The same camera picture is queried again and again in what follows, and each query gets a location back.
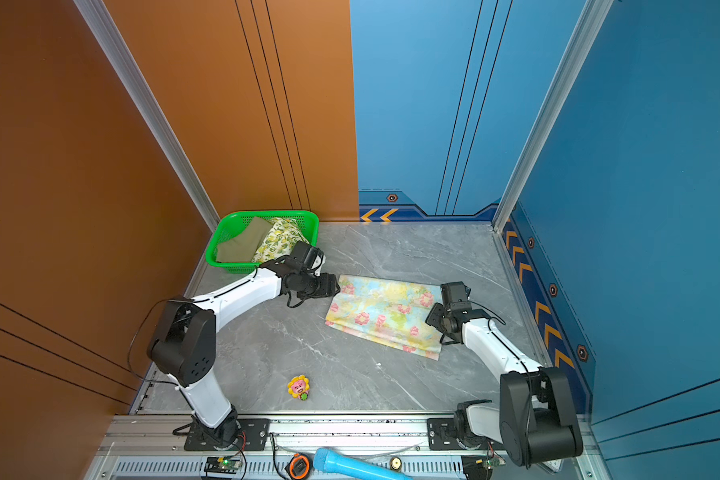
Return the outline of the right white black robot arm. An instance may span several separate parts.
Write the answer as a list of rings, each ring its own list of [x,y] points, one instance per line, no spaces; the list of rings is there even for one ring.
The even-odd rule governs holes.
[[[578,414],[566,374],[526,355],[500,330],[503,318],[470,298],[462,282],[440,286],[442,300],[426,324],[444,345],[471,350],[499,381],[499,400],[460,403],[444,432],[466,449],[504,446],[517,466],[530,467],[580,456],[584,451]]]

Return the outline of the green plastic basket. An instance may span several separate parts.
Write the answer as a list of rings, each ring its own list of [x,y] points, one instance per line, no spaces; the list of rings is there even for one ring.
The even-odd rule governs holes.
[[[215,233],[205,252],[206,262],[213,267],[222,268],[232,274],[248,275],[254,272],[259,263],[219,263],[216,261],[217,246],[230,238],[240,234],[254,217],[271,221],[275,217],[293,218],[307,239],[306,243],[312,246],[317,245],[319,233],[319,218],[310,211],[286,210],[286,211],[243,211],[235,212],[224,217],[219,223]]]

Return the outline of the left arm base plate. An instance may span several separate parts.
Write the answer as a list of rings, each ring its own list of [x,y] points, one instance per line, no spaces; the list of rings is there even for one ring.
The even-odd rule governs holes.
[[[260,452],[267,446],[270,421],[266,418],[235,418],[225,420],[211,429],[193,418],[187,425],[186,451]]]

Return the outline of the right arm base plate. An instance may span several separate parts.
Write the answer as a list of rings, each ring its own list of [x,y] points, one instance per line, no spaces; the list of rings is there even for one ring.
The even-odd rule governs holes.
[[[426,426],[433,451],[489,449],[487,437],[476,435],[464,421],[454,417],[428,418]]]

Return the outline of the pastel floral skirt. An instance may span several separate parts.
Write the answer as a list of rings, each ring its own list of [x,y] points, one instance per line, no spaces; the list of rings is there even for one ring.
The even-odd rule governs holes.
[[[442,334],[426,323],[440,288],[410,282],[343,275],[331,301],[327,326],[371,342],[438,360]]]

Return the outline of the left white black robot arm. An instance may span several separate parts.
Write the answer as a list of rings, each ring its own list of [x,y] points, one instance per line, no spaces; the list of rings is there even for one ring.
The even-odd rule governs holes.
[[[286,295],[295,308],[312,299],[332,298],[339,278],[322,270],[325,254],[299,241],[289,254],[266,261],[244,278],[195,298],[165,301],[147,356],[189,405],[191,434],[212,449],[237,445],[238,413],[216,378],[217,334],[252,308]]]

